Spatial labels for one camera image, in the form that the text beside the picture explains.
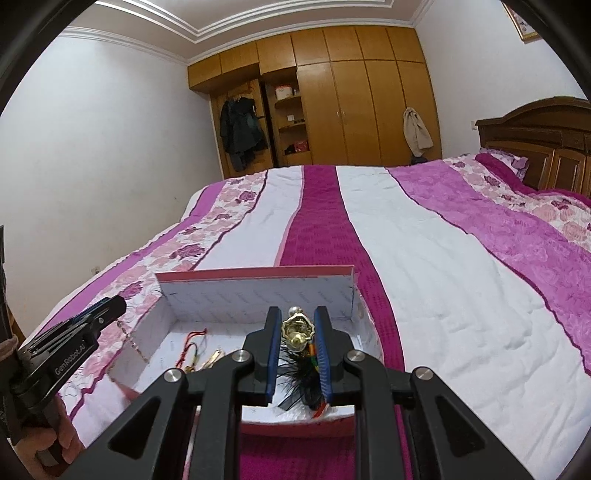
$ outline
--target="pink rose pattern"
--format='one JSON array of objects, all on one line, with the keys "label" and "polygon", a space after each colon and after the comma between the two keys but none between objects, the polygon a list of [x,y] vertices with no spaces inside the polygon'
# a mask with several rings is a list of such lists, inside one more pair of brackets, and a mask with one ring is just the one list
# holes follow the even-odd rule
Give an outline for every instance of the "pink rose pattern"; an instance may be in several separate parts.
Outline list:
[{"label": "pink rose pattern", "polygon": [[250,202],[251,200],[254,200],[255,198],[256,198],[256,193],[250,192],[249,190],[245,190],[244,192],[242,192],[238,196],[238,198],[236,199],[236,203]]},{"label": "pink rose pattern", "polygon": [[119,295],[121,295],[125,300],[131,300],[141,291],[142,291],[142,282],[137,281],[137,282],[132,283],[131,285],[128,285],[123,290],[121,290],[119,292]]},{"label": "pink rose pattern", "polygon": [[443,160],[458,171],[477,192],[516,212],[535,215],[556,228],[569,241],[591,252],[591,209],[557,193],[524,195],[499,181],[475,155]]},{"label": "pink rose pattern", "polygon": [[185,245],[178,250],[175,250],[170,254],[170,258],[183,258],[195,257],[198,258],[205,253],[205,249],[200,244]]},{"label": "pink rose pattern", "polygon": [[[225,232],[237,225],[254,208],[266,181],[265,171],[226,182],[211,211],[199,223],[179,232],[122,273],[89,305],[104,297],[121,294],[127,301],[127,311],[121,320],[126,330],[132,332],[162,297],[155,274],[193,268]],[[242,200],[237,203],[236,199],[240,198]],[[91,390],[93,384],[102,378],[123,347],[124,340],[125,335],[115,324],[109,325],[101,333],[98,350],[60,390],[69,413],[81,402],[83,389]]]}]

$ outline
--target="metal screw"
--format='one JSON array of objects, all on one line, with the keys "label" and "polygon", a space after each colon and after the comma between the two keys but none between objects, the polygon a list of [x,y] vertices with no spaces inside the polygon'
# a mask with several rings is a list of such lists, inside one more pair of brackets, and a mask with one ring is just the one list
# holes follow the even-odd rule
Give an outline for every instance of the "metal screw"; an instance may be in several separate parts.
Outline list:
[{"label": "metal screw", "polygon": [[287,314],[290,317],[293,317],[296,313],[302,313],[304,310],[301,309],[301,307],[290,307],[289,310],[287,310]]},{"label": "metal screw", "polygon": [[418,367],[414,374],[421,380],[431,380],[433,378],[433,370],[427,367]]},{"label": "metal screw", "polygon": [[365,360],[365,353],[361,350],[350,350],[347,352],[347,358],[352,362],[362,362]]},{"label": "metal screw", "polygon": [[171,368],[170,370],[166,370],[164,372],[164,379],[169,383],[178,382],[183,377],[183,372],[181,372],[178,368]]},{"label": "metal screw", "polygon": [[248,362],[251,359],[251,357],[252,357],[251,353],[246,350],[236,350],[232,354],[232,360],[234,360],[235,362],[238,362],[239,364],[241,364],[243,362]]}]

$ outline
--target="pillow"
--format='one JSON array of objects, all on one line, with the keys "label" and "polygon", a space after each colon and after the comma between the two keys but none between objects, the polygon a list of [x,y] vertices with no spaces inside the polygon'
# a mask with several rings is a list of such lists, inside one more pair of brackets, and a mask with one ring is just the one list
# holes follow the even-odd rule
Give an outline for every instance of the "pillow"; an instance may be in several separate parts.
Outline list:
[{"label": "pillow", "polygon": [[480,153],[488,153],[495,157],[497,160],[501,160],[505,165],[507,165],[511,169],[511,171],[521,181],[523,181],[523,179],[525,178],[527,168],[530,166],[530,161],[527,157],[517,157],[513,154],[503,152],[502,150],[481,148]]}]

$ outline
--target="white container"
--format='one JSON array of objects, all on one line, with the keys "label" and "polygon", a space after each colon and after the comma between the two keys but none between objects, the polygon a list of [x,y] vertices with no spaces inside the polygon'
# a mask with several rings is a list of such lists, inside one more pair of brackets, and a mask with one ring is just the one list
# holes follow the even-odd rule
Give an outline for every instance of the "white container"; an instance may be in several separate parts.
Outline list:
[{"label": "white container", "polygon": [[[226,355],[240,349],[249,332],[264,327],[270,306],[279,307],[287,317],[289,307],[297,305],[312,317],[315,308],[324,305],[333,327],[347,332],[356,349],[383,361],[374,322],[354,284],[353,267],[237,268],[156,276],[164,296],[132,332],[148,363],[126,343],[109,369],[109,376],[130,398],[175,366],[189,332],[207,329],[207,335],[194,339],[200,345],[199,367],[217,349]],[[273,406],[243,408],[242,430],[282,436],[351,433],[352,406],[328,408],[321,418],[311,420],[311,412],[302,405],[287,412],[278,408],[286,396],[279,380]]]},{"label": "white container", "polygon": [[279,87],[275,87],[275,96],[277,97],[277,100],[292,97],[293,94],[294,89],[291,88],[290,85],[280,85]]}]

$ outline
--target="wooden headboard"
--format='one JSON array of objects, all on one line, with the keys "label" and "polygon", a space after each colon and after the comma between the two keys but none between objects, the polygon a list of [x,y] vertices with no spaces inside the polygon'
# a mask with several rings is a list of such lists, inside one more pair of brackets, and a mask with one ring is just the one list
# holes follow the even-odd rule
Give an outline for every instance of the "wooden headboard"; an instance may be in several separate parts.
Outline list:
[{"label": "wooden headboard", "polygon": [[591,103],[554,97],[476,123],[480,144],[530,159],[524,183],[591,197]]}]

